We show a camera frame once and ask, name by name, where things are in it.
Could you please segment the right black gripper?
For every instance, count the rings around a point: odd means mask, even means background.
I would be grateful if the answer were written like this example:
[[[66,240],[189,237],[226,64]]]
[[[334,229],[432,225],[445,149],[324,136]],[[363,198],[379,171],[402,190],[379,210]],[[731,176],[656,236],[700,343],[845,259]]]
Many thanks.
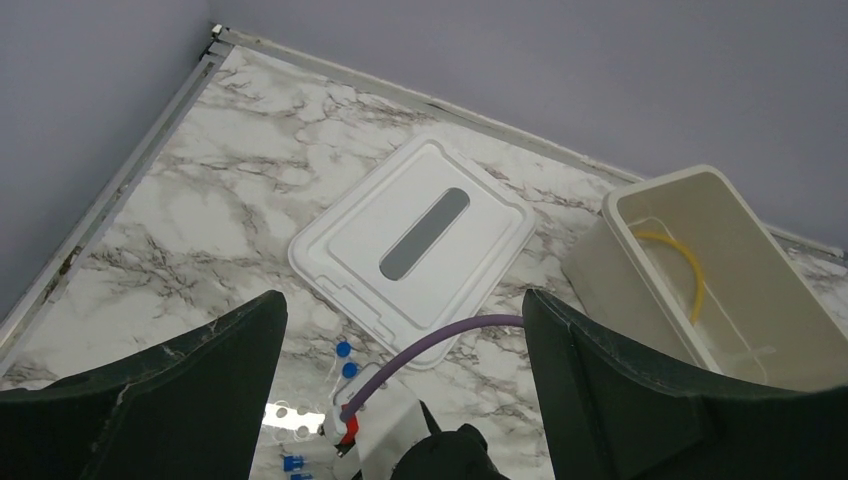
[[[443,431],[420,401],[430,435],[408,450],[393,468],[391,480],[507,479],[488,454],[488,442],[473,425]]]

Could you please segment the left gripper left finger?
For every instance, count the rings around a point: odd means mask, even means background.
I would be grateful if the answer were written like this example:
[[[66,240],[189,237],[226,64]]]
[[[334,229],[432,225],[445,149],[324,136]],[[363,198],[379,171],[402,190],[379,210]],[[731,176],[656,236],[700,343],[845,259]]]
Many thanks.
[[[1,394],[5,479],[245,479],[287,324],[267,291],[168,341]]]

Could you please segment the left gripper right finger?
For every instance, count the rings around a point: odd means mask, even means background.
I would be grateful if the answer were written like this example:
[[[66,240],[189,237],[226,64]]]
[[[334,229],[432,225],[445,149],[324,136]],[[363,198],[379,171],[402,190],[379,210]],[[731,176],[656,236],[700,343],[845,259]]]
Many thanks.
[[[677,360],[526,291],[525,338],[560,479],[843,479],[847,390],[806,393]]]

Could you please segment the lone blue capped tube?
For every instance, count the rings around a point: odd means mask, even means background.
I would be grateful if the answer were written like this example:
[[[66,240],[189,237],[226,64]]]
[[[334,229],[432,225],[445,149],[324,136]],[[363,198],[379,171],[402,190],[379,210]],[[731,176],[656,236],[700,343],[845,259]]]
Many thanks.
[[[329,396],[334,397],[359,373],[359,366],[350,360],[341,359],[336,362],[329,373]]]

